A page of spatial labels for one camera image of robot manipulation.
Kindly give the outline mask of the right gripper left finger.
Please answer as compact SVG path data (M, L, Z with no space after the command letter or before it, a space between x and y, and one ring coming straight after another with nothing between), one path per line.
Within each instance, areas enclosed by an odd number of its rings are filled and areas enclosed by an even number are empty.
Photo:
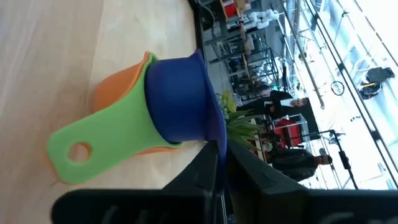
M195 158L163 189L203 189L212 191L218 165L218 147L215 141L207 142Z

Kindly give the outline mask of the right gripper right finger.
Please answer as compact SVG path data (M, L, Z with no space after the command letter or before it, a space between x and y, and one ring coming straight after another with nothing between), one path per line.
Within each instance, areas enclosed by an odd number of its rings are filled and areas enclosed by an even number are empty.
M295 192L308 189L256 157L234 140L227 141L226 172L231 187L263 192Z

